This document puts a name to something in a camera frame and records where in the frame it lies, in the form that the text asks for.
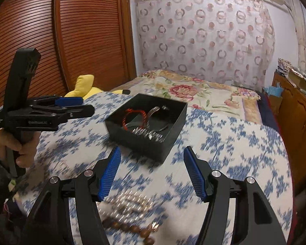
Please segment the person's left hand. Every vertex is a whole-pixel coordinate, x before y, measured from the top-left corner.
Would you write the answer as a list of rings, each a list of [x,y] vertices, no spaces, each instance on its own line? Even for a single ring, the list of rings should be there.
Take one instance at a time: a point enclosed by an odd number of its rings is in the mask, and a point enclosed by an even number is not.
[[[33,164],[40,136],[41,132],[35,132],[33,138],[26,144],[22,145],[12,136],[12,134],[0,129],[0,161],[5,165],[8,164],[8,161],[6,160],[6,149],[11,149],[18,152],[20,155],[16,159],[16,164],[20,168],[29,168]]]

